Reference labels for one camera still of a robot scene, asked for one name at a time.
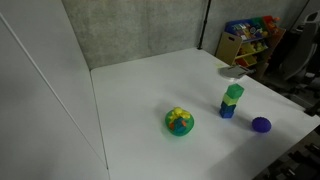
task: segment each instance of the purple ball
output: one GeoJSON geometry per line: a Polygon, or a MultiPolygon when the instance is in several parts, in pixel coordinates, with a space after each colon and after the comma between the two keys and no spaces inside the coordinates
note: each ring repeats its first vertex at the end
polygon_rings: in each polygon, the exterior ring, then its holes
{"type": "Polygon", "coordinates": [[[257,117],[252,120],[252,128],[259,133],[266,133],[271,129],[271,122],[267,118],[257,117]]]}

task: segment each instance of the white tabletop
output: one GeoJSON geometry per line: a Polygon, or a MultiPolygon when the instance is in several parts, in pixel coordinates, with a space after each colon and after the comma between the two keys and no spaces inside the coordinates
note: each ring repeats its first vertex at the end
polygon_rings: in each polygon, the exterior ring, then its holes
{"type": "Polygon", "coordinates": [[[111,180],[250,179],[311,132],[320,119],[245,76],[232,119],[219,116],[229,80],[225,66],[197,49],[106,66],[92,71],[111,180]],[[180,106],[195,125],[183,137],[165,127],[180,106]],[[253,118],[272,130],[258,134],[253,118]]]}

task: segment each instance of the round toy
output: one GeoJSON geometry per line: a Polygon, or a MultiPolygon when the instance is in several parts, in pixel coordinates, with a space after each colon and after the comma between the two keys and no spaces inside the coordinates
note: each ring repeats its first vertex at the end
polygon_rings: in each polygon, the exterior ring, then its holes
{"type": "Polygon", "coordinates": [[[271,122],[267,118],[257,117],[252,120],[252,128],[259,133],[266,133],[271,129],[271,122]]]}
{"type": "Polygon", "coordinates": [[[169,111],[165,121],[169,131],[176,136],[188,134],[194,125],[192,115],[180,107],[175,107],[169,111]]]}

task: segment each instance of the stacked blocks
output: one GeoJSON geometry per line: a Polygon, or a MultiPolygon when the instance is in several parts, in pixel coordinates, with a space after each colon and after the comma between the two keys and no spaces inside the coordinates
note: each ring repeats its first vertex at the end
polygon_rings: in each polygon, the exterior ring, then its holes
{"type": "Polygon", "coordinates": [[[232,84],[228,87],[227,92],[223,96],[221,109],[219,111],[222,118],[232,118],[236,104],[242,96],[244,89],[239,84],[232,84]]]}

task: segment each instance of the green block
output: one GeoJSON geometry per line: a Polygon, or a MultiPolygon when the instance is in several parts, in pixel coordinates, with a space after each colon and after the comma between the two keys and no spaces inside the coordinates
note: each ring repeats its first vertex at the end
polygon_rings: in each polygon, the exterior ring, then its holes
{"type": "Polygon", "coordinates": [[[227,94],[230,98],[236,99],[241,97],[244,88],[241,87],[239,84],[232,84],[228,87],[227,94]]]}
{"type": "Polygon", "coordinates": [[[223,96],[223,102],[226,103],[228,106],[237,104],[238,100],[239,98],[235,98],[235,99],[230,98],[227,93],[225,93],[223,96]]]}

